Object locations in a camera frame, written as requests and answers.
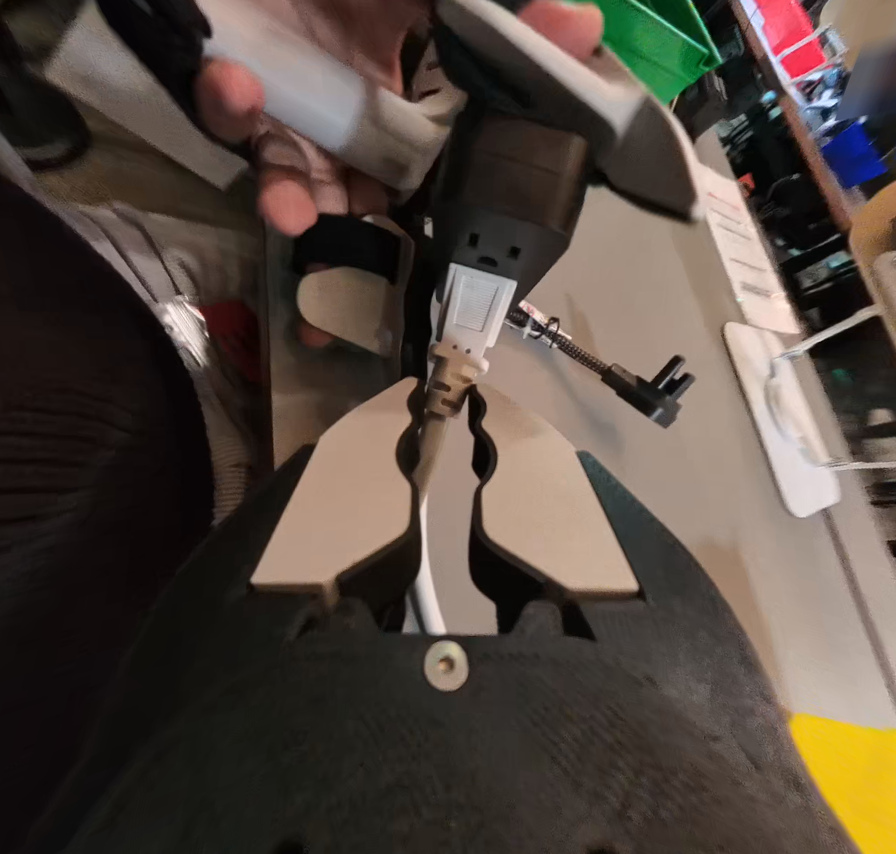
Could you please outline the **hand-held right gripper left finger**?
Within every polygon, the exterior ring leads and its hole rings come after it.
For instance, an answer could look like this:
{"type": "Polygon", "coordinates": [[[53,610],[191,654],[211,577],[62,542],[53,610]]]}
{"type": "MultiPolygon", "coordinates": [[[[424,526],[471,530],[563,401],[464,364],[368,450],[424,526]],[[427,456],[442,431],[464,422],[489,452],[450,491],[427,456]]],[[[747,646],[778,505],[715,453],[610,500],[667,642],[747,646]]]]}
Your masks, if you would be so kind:
{"type": "Polygon", "coordinates": [[[251,577],[264,591],[339,597],[352,569],[408,531],[416,510],[398,447],[417,378],[403,378],[318,440],[251,577]]]}

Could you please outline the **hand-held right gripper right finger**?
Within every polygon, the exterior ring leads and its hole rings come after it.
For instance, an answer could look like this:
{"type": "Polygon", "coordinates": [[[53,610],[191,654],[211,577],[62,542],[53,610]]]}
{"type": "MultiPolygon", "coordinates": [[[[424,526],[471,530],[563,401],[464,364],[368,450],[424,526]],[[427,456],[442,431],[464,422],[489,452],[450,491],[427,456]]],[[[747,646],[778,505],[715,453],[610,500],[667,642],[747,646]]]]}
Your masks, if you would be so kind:
{"type": "Polygon", "coordinates": [[[641,587],[577,450],[550,422],[490,385],[469,401],[485,449],[477,488],[484,543],[566,599],[630,599],[641,587]]]}

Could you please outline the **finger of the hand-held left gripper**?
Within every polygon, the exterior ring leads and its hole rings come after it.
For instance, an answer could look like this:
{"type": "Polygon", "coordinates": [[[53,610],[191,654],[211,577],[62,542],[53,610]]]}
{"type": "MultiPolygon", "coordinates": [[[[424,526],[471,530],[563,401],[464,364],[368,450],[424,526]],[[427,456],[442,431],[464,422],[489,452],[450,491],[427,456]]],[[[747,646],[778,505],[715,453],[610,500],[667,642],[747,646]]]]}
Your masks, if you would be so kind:
{"type": "Polygon", "coordinates": [[[687,132],[609,48],[578,61],[492,0],[437,0],[435,10],[525,114],[586,140],[598,176],[620,197],[702,220],[699,161],[687,132]]]}

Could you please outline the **black power strip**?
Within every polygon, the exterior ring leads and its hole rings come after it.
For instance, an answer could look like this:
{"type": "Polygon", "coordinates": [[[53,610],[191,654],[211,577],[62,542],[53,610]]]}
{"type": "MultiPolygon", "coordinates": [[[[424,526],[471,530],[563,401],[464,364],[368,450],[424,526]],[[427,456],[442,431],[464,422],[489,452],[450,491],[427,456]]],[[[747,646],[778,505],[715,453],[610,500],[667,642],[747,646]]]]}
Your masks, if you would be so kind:
{"type": "Polygon", "coordinates": [[[516,299],[528,300],[570,245],[592,168],[581,136],[469,105],[442,152],[430,204],[436,266],[510,279],[516,299]]]}

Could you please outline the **grey desk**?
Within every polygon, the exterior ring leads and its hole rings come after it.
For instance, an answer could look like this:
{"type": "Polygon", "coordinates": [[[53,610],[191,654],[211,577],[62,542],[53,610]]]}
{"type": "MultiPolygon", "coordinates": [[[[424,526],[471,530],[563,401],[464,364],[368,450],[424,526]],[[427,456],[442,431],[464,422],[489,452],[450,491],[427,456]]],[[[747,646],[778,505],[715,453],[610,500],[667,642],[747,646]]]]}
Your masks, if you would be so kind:
{"type": "Polygon", "coordinates": [[[894,567],[863,486],[809,517],[784,507],[723,326],[740,319],[705,222],[589,191],[566,255],[532,291],[574,340],[648,378],[673,355],[696,380],[662,430],[587,369],[504,329],[484,383],[592,454],[721,590],[790,711],[894,727],[894,567]]]}

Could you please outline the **green plastic bin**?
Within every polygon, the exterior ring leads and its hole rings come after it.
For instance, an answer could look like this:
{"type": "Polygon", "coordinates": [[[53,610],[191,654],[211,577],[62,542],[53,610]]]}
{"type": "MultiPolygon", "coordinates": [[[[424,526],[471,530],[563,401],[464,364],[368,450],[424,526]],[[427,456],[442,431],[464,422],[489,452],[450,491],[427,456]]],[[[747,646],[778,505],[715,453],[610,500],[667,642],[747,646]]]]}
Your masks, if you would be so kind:
{"type": "Polygon", "coordinates": [[[664,103],[721,65],[691,0],[575,1],[599,7],[604,43],[664,103]]]}

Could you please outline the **wooden background table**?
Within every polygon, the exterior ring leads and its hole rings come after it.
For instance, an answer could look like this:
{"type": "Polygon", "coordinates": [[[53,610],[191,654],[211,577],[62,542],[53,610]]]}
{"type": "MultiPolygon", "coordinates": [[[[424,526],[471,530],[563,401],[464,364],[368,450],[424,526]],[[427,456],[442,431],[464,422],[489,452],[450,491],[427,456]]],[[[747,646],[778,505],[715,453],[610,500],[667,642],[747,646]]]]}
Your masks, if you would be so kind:
{"type": "Polygon", "coordinates": [[[836,228],[849,234],[853,215],[857,211],[857,201],[844,190],[832,169],[825,162],[821,147],[805,122],[805,100],[801,98],[794,84],[786,77],[778,58],[773,55],[762,31],[749,14],[749,0],[726,0],[729,9],[744,38],[750,54],[770,90],[776,95],[790,136],[801,154],[816,188],[822,196],[828,213],[836,228]]]}

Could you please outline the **red box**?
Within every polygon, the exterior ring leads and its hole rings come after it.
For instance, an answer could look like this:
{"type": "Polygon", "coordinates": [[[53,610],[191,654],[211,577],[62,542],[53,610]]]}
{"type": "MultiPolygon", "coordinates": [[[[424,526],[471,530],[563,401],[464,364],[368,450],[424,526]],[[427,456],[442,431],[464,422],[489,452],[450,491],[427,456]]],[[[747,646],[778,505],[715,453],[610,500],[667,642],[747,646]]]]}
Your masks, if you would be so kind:
{"type": "Polygon", "coordinates": [[[816,27],[800,0],[753,0],[771,54],[790,79],[825,65],[827,57],[816,27]]]}

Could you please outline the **printed instruction sheet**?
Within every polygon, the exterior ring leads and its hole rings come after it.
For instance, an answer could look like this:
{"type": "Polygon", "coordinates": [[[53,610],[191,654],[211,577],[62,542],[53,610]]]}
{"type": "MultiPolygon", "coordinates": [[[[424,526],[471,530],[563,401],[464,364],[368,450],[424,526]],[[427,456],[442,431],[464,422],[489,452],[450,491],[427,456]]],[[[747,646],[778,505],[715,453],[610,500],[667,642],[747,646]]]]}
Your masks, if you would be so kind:
{"type": "Polygon", "coordinates": [[[700,165],[705,220],[748,325],[796,335],[801,327],[738,183],[700,165]]]}

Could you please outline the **small blue bin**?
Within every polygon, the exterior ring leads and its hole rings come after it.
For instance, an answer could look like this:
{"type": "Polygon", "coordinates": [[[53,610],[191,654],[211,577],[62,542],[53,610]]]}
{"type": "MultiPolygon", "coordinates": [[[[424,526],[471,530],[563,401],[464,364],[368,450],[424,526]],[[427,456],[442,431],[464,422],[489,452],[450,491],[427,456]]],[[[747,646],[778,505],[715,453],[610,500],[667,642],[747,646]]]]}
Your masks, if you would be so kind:
{"type": "Polygon", "coordinates": [[[888,172],[862,120],[846,127],[821,146],[821,153],[841,188],[856,188],[888,172]]]}

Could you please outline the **instruction sign stand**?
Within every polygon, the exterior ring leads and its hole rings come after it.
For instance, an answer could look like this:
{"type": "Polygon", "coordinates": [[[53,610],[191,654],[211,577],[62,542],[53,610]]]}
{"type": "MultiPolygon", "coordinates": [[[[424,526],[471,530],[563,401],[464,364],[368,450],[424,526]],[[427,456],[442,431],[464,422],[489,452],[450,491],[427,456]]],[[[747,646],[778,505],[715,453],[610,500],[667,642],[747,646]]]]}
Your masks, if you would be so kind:
{"type": "Polygon", "coordinates": [[[787,346],[765,326],[729,322],[722,336],[745,403],[786,510],[797,518],[820,513],[841,498],[839,472],[894,472],[893,459],[833,457],[801,386],[796,362],[812,347],[879,315],[863,308],[831,329],[787,346]]]}

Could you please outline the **yellow plastic bin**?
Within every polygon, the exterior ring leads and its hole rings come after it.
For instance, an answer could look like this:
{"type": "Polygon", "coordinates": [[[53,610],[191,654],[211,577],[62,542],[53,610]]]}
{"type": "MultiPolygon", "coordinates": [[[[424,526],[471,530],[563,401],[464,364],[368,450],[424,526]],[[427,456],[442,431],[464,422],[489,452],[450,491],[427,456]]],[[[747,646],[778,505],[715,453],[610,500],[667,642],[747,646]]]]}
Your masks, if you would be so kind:
{"type": "Polygon", "coordinates": [[[790,733],[833,813],[863,853],[895,852],[895,730],[792,714],[790,733]]]}

